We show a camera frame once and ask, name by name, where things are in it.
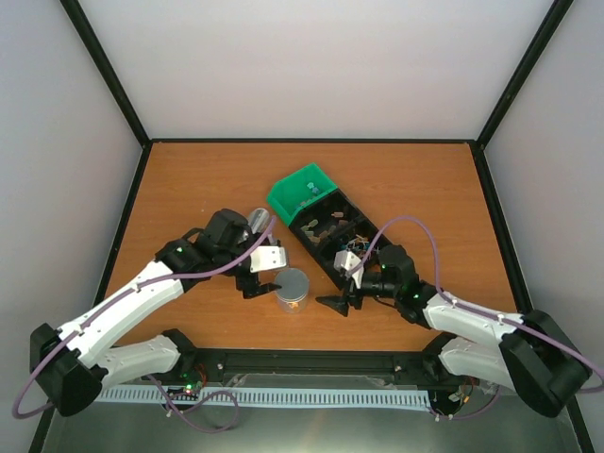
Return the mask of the silver jar lid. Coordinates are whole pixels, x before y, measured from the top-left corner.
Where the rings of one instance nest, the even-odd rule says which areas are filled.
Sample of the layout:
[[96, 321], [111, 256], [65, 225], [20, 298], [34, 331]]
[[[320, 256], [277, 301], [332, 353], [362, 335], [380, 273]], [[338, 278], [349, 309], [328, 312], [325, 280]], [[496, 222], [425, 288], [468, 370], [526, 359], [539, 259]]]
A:
[[306, 298], [310, 290], [309, 278], [296, 268], [279, 272], [274, 283], [278, 286], [277, 298], [284, 303], [300, 302]]

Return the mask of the clear plastic jar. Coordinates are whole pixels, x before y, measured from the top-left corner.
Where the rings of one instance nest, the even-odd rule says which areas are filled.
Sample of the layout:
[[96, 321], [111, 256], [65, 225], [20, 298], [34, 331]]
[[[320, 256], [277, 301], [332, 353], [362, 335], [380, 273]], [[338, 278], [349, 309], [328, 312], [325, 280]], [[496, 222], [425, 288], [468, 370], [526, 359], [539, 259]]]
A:
[[286, 313], [299, 313], [308, 306], [308, 296], [304, 294], [297, 298], [286, 298], [277, 294], [277, 305]]

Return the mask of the metal scoop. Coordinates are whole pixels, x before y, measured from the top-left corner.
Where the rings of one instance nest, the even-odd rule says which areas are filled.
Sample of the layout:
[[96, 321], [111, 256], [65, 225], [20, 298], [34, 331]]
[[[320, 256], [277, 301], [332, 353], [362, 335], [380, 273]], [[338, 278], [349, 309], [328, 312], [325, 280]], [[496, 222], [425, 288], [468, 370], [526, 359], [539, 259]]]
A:
[[278, 240], [273, 235], [273, 230], [270, 228], [272, 217], [269, 211], [265, 208], [254, 209], [247, 217], [247, 227], [243, 229], [242, 234], [238, 239], [238, 244], [244, 244], [248, 241], [256, 241], [261, 234], [267, 229], [269, 233], [265, 238], [265, 241], [269, 245], [277, 245]]

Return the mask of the black popsicle candy bin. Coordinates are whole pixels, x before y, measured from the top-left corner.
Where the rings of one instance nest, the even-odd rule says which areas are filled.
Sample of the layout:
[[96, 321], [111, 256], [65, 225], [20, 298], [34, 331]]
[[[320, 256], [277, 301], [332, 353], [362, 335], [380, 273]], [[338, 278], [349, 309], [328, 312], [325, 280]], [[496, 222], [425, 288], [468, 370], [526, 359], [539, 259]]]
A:
[[339, 251], [358, 236], [371, 240], [377, 232], [341, 190], [312, 200], [294, 217], [289, 230], [311, 254], [326, 247]]

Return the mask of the green candy bin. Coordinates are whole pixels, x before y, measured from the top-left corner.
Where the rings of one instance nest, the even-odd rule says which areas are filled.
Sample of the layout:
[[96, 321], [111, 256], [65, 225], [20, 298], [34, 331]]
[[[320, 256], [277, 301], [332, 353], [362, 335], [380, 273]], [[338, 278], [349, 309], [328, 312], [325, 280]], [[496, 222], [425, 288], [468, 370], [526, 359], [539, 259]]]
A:
[[310, 163], [276, 182], [266, 201], [289, 226], [303, 209], [337, 189], [338, 186], [316, 163]]

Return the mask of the black lollipop candy bin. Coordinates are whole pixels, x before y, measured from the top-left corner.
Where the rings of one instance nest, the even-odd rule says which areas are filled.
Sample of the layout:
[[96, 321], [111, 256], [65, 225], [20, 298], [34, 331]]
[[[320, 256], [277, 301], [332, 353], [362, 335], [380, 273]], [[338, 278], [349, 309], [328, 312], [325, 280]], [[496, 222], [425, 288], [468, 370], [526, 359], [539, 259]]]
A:
[[367, 256], [365, 268], [378, 262], [378, 252], [389, 241], [382, 235], [372, 249], [369, 249], [378, 229], [369, 221], [355, 221], [338, 225], [317, 245], [313, 254], [322, 270], [332, 283], [341, 290], [346, 283], [346, 273]]

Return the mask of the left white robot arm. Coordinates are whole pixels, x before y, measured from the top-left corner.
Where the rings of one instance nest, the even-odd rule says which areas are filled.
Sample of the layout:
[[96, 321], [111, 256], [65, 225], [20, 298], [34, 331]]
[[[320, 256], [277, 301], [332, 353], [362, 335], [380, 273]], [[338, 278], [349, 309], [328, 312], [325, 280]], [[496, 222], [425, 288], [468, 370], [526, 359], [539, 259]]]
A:
[[261, 272], [287, 266], [286, 250], [273, 238], [277, 219], [264, 209], [251, 218], [221, 209], [204, 227], [168, 242], [124, 287], [75, 319], [43, 323], [29, 340], [30, 383], [47, 407], [75, 415], [102, 391], [145, 375], [189, 378], [196, 368], [194, 344], [176, 328], [137, 344], [117, 341], [147, 316], [216, 276], [232, 277], [243, 298], [277, 290]]

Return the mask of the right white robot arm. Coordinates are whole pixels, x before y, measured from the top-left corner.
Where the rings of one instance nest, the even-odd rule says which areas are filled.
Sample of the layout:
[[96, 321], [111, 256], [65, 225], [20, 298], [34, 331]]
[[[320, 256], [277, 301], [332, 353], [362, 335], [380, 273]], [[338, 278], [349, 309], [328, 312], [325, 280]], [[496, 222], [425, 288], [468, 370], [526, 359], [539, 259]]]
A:
[[338, 252], [333, 266], [344, 278], [343, 291], [318, 302], [346, 316], [366, 297], [392, 300], [407, 322], [444, 334], [434, 353], [436, 374], [490, 381], [546, 417], [558, 416], [591, 377], [592, 369], [545, 312], [504, 313], [439, 290], [418, 276], [400, 245], [378, 251], [377, 264], [369, 271], [353, 252]]

